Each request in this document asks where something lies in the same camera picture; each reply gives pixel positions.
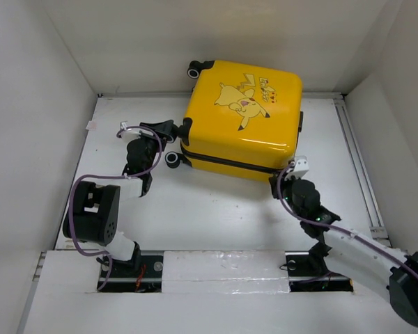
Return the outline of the yellow hard-shell suitcase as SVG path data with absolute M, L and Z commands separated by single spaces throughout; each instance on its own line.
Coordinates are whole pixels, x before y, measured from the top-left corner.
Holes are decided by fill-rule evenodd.
M 288 165 L 303 122 L 299 76 L 223 60 L 191 61 L 187 74 L 196 84 L 168 167 L 266 182 Z

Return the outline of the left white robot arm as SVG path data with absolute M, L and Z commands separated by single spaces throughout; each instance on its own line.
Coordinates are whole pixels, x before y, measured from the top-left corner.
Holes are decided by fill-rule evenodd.
M 102 255 L 115 261 L 127 276 L 141 269 L 139 245 L 118 229 L 121 196 L 140 198 L 150 190 L 152 171 L 167 143 L 175 141 L 178 127 L 172 120 L 121 123 L 116 137 L 127 141 L 126 163 L 118 176 L 85 174 L 72 186 L 63 234 L 85 256 Z

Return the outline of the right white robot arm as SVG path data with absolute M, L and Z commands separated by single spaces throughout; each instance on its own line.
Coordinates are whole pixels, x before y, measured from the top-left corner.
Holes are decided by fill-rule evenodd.
M 316 244 L 309 250 L 309 268 L 345 276 L 388 302 L 406 323 L 418 328 L 418 252 L 411 255 L 384 246 L 352 228 L 320 203 L 313 182 L 276 173 L 269 179 L 273 198 L 300 222 Z

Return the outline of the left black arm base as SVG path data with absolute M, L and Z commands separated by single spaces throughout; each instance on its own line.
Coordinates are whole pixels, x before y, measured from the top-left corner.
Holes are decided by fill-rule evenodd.
M 107 282 L 99 290 L 102 293 L 160 293 L 164 251 L 141 250 L 137 264 L 114 260 Z

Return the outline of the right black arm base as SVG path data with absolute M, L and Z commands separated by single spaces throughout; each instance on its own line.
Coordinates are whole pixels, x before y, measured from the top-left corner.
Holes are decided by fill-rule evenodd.
M 325 257 L 330 248 L 318 242 L 308 251 L 286 251 L 279 269 L 288 274 L 290 292 L 353 292 L 351 279 L 330 271 Z

